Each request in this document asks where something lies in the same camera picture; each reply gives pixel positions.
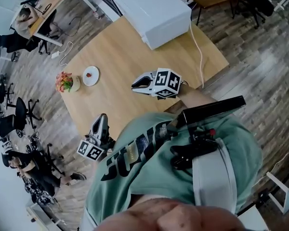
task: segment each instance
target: person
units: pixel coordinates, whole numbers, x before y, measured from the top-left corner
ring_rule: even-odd
[[[47,20],[43,23],[39,29],[39,33],[46,35],[49,33],[50,36],[55,36],[58,32],[58,27],[53,23],[55,12],[53,12]],[[30,4],[25,4],[19,12],[15,20],[15,31],[26,39],[30,39],[29,28],[38,20],[39,16],[35,9]]]
[[[178,97],[187,108],[215,102],[182,84]],[[98,231],[243,230],[233,213],[217,207],[195,206],[192,169],[176,170],[170,147],[187,145],[189,133],[182,128],[165,139],[165,128],[175,115],[148,113],[132,120],[119,135],[113,152],[96,166],[81,226]],[[209,121],[200,130],[215,129],[229,152],[236,179],[236,213],[250,195],[262,152],[253,135],[234,115]]]
[[[54,188],[68,184],[71,180],[86,180],[86,177],[80,173],[73,173],[70,176],[57,178],[51,173],[51,169],[45,166],[39,152],[29,154],[16,151],[9,151],[2,154],[2,161],[6,167],[16,168],[20,177],[35,179],[43,186],[51,196],[54,196]]]

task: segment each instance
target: white plate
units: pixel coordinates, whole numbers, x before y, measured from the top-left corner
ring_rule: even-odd
[[[82,81],[86,86],[93,86],[98,81],[100,76],[100,71],[95,66],[87,67],[86,70],[83,72]]]

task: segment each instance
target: mint green t-shirt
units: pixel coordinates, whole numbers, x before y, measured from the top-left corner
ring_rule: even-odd
[[[97,225],[126,210],[131,194],[161,195],[195,204],[192,177],[170,165],[170,147],[189,144],[186,126],[178,136],[166,139],[166,125],[175,117],[169,113],[148,113],[131,121],[121,132],[113,152],[100,162],[87,196],[86,208]],[[200,127],[210,128],[216,130],[215,137],[221,138],[229,151],[236,177],[238,211],[250,195],[262,165],[261,149],[234,115]]]

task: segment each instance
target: flower pot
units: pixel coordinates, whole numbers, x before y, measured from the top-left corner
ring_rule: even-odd
[[[80,79],[76,75],[72,75],[71,77],[73,79],[73,85],[72,85],[70,92],[74,92],[80,88]]]

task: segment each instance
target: white chair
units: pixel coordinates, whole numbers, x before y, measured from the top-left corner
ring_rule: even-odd
[[[269,193],[269,197],[272,199],[272,201],[277,205],[277,207],[280,209],[280,211],[285,214],[289,210],[289,187],[285,186],[279,179],[277,179],[274,175],[272,175],[270,172],[266,173],[267,177],[269,177],[277,186],[280,187],[281,190],[283,190],[286,193],[285,202],[283,205],[276,200],[276,198]]]

